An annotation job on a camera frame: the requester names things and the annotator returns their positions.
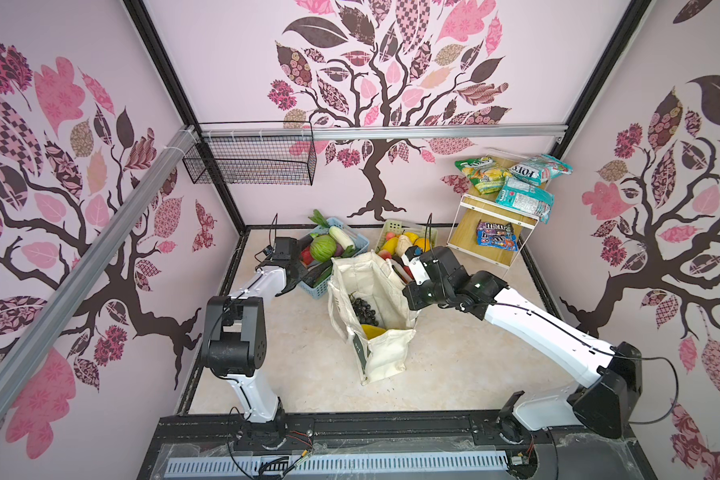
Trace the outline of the cream canvas grocery bag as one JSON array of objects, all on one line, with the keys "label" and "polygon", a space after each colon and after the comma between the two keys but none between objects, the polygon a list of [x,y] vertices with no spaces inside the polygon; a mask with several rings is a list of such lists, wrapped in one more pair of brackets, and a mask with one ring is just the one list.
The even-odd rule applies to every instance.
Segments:
[{"label": "cream canvas grocery bag", "polygon": [[363,386],[406,370],[418,313],[408,306],[397,267],[373,252],[332,261],[328,315],[352,348]]}]

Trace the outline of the black grape bunch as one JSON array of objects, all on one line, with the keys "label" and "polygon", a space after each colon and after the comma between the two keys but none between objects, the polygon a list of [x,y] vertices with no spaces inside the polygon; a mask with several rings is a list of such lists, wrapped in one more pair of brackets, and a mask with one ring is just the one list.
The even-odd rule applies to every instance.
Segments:
[{"label": "black grape bunch", "polygon": [[378,327],[380,326],[376,316],[376,311],[366,300],[356,298],[354,296],[351,296],[350,300],[353,312],[361,325],[367,324]]}]

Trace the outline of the yellow lemon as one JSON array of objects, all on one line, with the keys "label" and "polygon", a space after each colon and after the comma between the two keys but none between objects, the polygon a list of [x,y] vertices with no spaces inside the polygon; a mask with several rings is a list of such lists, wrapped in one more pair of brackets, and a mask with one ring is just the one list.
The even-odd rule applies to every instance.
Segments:
[{"label": "yellow lemon", "polygon": [[368,340],[377,338],[386,332],[386,329],[374,325],[362,324],[361,327]]}]

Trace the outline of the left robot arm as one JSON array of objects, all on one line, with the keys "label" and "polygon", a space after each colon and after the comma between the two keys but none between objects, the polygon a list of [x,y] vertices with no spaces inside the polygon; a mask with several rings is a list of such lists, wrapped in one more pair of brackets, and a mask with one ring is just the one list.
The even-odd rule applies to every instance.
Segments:
[{"label": "left robot arm", "polygon": [[244,286],[207,302],[200,364],[233,387],[243,419],[251,423],[276,422],[282,415],[281,400],[261,372],[267,353],[265,307],[307,274],[301,261],[307,244],[304,238],[275,238]]}]

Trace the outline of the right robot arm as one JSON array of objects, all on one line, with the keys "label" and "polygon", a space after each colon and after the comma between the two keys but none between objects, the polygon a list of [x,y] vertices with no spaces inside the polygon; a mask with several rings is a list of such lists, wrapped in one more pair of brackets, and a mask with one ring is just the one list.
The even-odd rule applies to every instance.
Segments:
[{"label": "right robot arm", "polygon": [[447,247],[424,253],[411,247],[402,261],[412,275],[403,290],[410,309],[436,305],[470,314],[515,335],[572,377],[564,387],[513,393],[496,420],[506,442],[522,444],[536,431],[565,426],[583,426],[609,439],[624,435],[642,393],[637,348],[577,330],[490,272],[468,273]]}]

